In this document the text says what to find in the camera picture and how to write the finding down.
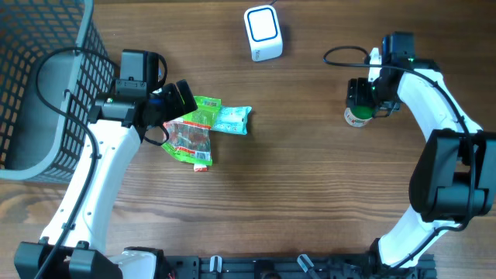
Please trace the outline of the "green clear snack bag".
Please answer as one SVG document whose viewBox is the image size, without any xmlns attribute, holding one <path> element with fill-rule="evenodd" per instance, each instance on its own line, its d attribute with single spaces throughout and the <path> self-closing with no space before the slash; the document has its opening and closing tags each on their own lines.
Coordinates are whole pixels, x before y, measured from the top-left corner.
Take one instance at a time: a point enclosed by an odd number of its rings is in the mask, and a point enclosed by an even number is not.
<svg viewBox="0 0 496 279">
<path fill-rule="evenodd" d="M 198 108 L 164 123 L 169 138 L 162 148 L 175 160 L 212 166 L 209 133 L 220 112 L 222 100 L 195 96 Z"/>
</svg>

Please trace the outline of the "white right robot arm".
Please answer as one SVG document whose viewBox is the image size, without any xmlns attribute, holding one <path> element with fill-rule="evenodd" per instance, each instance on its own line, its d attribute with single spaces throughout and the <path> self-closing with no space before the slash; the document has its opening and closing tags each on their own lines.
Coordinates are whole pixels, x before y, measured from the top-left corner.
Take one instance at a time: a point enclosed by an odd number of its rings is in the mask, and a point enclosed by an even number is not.
<svg viewBox="0 0 496 279">
<path fill-rule="evenodd" d="M 483 131 L 449 93 L 433 60 L 418 59 L 411 33 L 395 32 L 365 53 L 367 77 L 348 84 L 344 118 L 353 127 L 406 105 L 425 147 L 409 182 L 410 205 L 377 241 L 387 271 L 414 267 L 443 234 L 487 214 L 495 196 L 495 134 Z"/>
</svg>

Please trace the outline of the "green-lid seasoning jar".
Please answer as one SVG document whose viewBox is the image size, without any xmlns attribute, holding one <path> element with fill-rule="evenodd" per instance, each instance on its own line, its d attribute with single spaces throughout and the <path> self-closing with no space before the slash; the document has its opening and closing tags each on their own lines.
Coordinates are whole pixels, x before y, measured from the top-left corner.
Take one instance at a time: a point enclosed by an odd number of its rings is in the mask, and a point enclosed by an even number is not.
<svg viewBox="0 0 496 279">
<path fill-rule="evenodd" d="M 356 128 L 365 126 L 372 118 L 374 110 L 365 106 L 347 107 L 344 111 L 346 122 Z"/>
</svg>

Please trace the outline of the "light teal tissue packet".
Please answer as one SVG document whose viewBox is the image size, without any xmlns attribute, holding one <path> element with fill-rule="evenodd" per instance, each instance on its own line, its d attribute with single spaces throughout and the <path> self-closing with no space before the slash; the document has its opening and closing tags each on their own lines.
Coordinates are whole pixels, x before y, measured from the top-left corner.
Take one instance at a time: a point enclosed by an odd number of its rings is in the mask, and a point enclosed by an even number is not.
<svg viewBox="0 0 496 279">
<path fill-rule="evenodd" d="M 248 116 L 251 111 L 251 106 L 222 106 L 214 126 L 212 127 L 212 131 L 243 136 L 246 135 Z"/>
</svg>

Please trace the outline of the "red stick sachet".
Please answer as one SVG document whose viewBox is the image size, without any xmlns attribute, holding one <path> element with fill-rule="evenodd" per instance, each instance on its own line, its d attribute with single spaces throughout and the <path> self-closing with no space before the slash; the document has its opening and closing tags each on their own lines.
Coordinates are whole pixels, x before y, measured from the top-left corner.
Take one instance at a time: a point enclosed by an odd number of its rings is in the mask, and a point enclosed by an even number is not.
<svg viewBox="0 0 496 279">
<path fill-rule="evenodd" d="M 207 172 L 208 167 L 204 164 L 195 164 L 194 165 L 194 172 Z"/>
</svg>

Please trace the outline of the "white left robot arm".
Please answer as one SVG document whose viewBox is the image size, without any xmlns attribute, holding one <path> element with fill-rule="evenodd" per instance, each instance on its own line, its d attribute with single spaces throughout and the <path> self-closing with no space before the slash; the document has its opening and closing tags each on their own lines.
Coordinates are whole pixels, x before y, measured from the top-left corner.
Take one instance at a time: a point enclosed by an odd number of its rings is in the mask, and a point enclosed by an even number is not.
<svg viewBox="0 0 496 279">
<path fill-rule="evenodd" d="M 37 243 L 22 242 L 14 264 L 21 278 L 165 278 L 162 250 L 130 247 L 105 256 L 112 208 L 131 159 L 150 128 L 197 109 L 185 80 L 166 82 L 165 58 L 122 52 L 120 76 L 98 95 L 88 121 L 76 121 L 85 146 L 65 196 Z"/>
</svg>

